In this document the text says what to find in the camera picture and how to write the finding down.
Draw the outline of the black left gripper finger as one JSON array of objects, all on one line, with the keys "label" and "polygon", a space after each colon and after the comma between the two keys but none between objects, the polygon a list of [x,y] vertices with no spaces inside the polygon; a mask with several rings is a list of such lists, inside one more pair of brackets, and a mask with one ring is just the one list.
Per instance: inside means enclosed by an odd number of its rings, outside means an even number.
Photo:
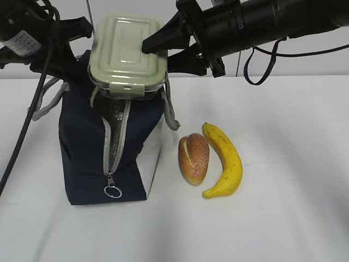
[{"label": "black left gripper finger", "polygon": [[82,92],[91,92],[94,88],[88,71],[90,54],[83,54],[79,59],[72,57],[58,60],[56,77],[73,84]]}]

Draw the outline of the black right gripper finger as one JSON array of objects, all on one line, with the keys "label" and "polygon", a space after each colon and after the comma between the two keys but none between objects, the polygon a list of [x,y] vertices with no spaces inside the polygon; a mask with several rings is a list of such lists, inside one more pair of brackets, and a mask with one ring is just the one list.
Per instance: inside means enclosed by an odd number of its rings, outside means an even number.
[{"label": "black right gripper finger", "polygon": [[186,49],[190,43],[190,31],[182,12],[174,17],[156,33],[142,42],[143,53],[158,53],[172,49]]},{"label": "black right gripper finger", "polygon": [[202,57],[201,49],[197,45],[192,45],[168,58],[167,71],[204,76],[207,74],[207,65]]}]

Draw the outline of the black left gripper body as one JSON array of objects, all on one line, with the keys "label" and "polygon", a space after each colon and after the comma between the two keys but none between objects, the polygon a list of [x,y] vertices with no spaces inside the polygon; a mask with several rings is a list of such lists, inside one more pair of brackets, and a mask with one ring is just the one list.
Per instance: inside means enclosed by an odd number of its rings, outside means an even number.
[{"label": "black left gripper body", "polygon": [[60,58],[75,59],[70,42],[92,36],[92,25],[85,17],[60,21],[40,21],[35,18],[1,19],[1,69],[7,64],[29,65],[42,73],[49,49],[51,58],[47,74],[56,77]]}]

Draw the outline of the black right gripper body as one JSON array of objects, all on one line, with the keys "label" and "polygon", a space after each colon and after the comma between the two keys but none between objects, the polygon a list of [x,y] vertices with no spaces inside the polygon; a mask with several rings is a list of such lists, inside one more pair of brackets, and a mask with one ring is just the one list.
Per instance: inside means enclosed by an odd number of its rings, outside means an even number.
[{"label": "black right gripper body", "polygon": [[199,4],[196,1],[177,1],[176,7],[184,15],[185,22],[190,26],[196,40],[196,59],[205,68],[210,68],[215,78],[224,76],[226,72],[222,58],[215,58],[209,50],[204,28],[204,12]]}]

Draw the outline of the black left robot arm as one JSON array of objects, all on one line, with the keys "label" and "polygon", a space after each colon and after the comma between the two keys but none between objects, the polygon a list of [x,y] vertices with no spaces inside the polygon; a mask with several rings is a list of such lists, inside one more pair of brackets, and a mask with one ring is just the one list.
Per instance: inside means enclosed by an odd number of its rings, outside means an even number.
[{"label": "black left robot arm", "polygon": [[84,16],[61,19],[50,1],[1,1],[1,68],[24,64],[34,73],[79,81],[85,70],[70,42],[90,38],[92,30]]}]

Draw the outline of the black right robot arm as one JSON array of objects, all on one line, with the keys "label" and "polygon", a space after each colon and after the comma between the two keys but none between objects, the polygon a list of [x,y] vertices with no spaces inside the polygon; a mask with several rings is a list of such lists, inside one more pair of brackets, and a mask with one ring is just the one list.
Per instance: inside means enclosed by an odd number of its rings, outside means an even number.
[{"label": "black right robot arm", "polygon": [[177,1],[177,13],[142,43],[143,53],[176,49],[170,73],[225,75],[224,56],[286,38],[348,26],[348,1]]}]

